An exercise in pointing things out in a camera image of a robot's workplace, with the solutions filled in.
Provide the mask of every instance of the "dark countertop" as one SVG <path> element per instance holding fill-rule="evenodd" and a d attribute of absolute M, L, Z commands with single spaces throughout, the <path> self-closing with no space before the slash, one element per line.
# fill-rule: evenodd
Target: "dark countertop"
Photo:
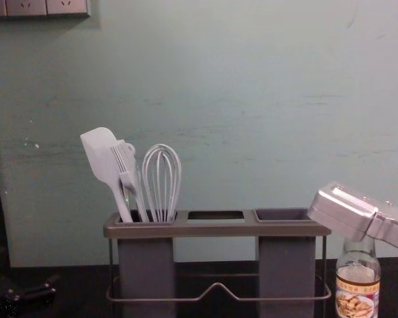
<path fill-rule="evenodd" d="M 379 318 L 398 318 L 398 258 L 383 258 L 380 260 L 382 267 L 381 295 Z M 317 268 L 321 267 L 321 261 L 317 261 Z M 216 262 L 216 263 L 182 263 L 177 264 L 177 270 L 182 273 L 197 273 L 203 270 L 225 272 L 253 272 L 256 263 L 254 262 Z M 335 261 L 328 261 L 328 285 L 334 290 Z M 77 267 L 56 267 L 56 268 L 12 268 L 6 273 L 14 284 L 21 287 L 31 287 L 41 284 L 45 279 L 54 274 L 61 276 L 56 289 L 56 299 L 52 308 L 29 313 L 24 318 L 80 318 L 100 317 L 111 318 L 111 305 L 105 299 L 105 291 L 109 283 L 108 266 L 77 266 Z M 178 293 L 189 293 L 199 295 L 203 286 L 209 282 L 216 281 L 215 278 L 209 282 L 198 284 L 197 278 L 185 276 L 178 282 Z M 236 288 L 245 293 L 253 293 L 256 290 L 255 280 L 251 277 L 232 281 L 233 290 Z M 183 305 L 179 309 L 179 316 L 196 317 L 230 317 L 230 318 L 251 318 L 256 316 L 254 304 L 236 303 L 228 298 L 222 291 L 213 291 L 209 299 L 196 305 Z M 335 318 L 334 300 L 328 300 L 326 318 Z"/>

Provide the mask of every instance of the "utensil holder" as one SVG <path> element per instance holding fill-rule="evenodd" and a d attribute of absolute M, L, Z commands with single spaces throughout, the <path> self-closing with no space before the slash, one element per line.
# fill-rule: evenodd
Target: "utensil holder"
<path fill-rule="evenodd" d="M 219 222 L 189 222 L 192 219 Z M 221 221 L 231 219 L 240 222 Z M 259 318 L 313 318 L 314 302 L 331 296 L 326 285 L 326 236 L 331 231 L 308 219 L 306 209 L 178 211 L 173 223 L 122 223 L 116 213 L 105 223 L 103 233 L 109 239 L 111 286 L 107 298 L 123 305 L 123 318 L 175 318 L 177 303 L 200 301 L 216 288 L 235 301 L 257 303 Z M 321 296 L 314 295 L 318 236 L 323 237 Z M 257 295 L 239 297 L 215 281 L 197 297 L 176 297 L 175 237 L 257 237 Z M 115 297 L 113 288 L 118 279 L 113 277 L 112 240 L 118 243 L 121 298 Z"/>

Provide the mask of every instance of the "food picture on label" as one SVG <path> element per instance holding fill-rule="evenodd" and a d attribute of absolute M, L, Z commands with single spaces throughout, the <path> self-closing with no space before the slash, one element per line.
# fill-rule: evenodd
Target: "food picture on label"
<path fill-rule="evenodd" d="M 336 309 L 342 318 L 371 318 L 374 303 L 370 298 L 349 293 L 336 294 Z"/>

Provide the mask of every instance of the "glass bottle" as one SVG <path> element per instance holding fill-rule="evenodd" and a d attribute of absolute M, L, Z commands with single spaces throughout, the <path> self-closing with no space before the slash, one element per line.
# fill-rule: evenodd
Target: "glass bottle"
<path fill-rule="evenodd" d="M 339 318 L 377 318 L 380 264 L 375 242 L 345 239 L 344 252 L 336 263 L 336 314 Z"/>

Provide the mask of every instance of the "whisk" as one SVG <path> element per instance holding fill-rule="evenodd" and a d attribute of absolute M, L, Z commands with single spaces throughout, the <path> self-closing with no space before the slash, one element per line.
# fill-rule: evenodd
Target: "whisk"
<path fill-rule="evenodd" d="M 172 222 L 180 192 L 181 161 L 165 144 L 156 144 L 146 153 L 142 165 L 149 209 L 154 222 Z"/>

